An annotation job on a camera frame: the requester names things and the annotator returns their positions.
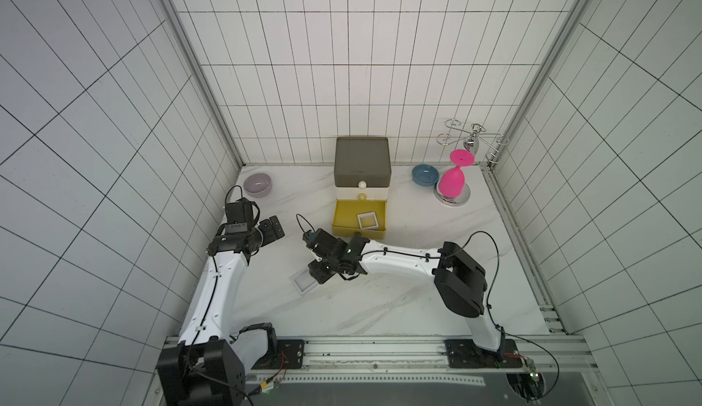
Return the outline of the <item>white brooch box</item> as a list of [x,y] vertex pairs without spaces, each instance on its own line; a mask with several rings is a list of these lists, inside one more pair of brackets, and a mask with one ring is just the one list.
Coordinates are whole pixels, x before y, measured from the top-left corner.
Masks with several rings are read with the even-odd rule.
[[304,268],[291,277],[291,282],[300,296],[306,296],[318,287],[308,268]]
[[356,217],[358,218],[359,228],[362,230],[378,230],[380,228],[380,221],[376,212],[360,213]]

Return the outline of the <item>three-tier drawer cabinet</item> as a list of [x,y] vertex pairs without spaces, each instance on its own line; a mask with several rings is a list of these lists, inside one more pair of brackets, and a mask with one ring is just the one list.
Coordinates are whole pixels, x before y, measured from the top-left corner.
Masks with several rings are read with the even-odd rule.
[[[385,238],[391,174],[389,139],[339,137],[336,140],[334,235],[360,234],[378,241]],[[376,212],[380,221],[378,230],[359,228],[356,216],[365,212]]]

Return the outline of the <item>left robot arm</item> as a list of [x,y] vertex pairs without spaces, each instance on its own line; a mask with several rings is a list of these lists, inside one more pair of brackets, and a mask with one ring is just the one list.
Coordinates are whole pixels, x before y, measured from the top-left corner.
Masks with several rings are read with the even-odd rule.
[[207,259],[177,344],[165,347],[156,371],[168,405],[252,403],[247,374],[258,364],[283,365],[274,327],[259,323],[232,331],[228,312],[250,260],[284,236],[275,216],[261,217],[245,197],[226,201],[225,220],[206,250]]

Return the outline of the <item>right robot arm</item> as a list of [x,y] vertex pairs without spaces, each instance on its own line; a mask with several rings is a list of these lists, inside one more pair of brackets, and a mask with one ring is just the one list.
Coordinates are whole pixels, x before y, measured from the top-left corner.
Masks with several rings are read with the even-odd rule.
[[323,230],[303,233],[305,246],[316,259],[310,276],[320,285],[333,276],[352,281],[369,274],[387,274],[432,282],[446,309],[463,318],[469,339],[445,343],[454,368],[516,369],[523,360],[507,347],[506,331],[491,313],[486,269],[462,245],[445,242],[438,249],[390,246],[355,234],[349,241]]

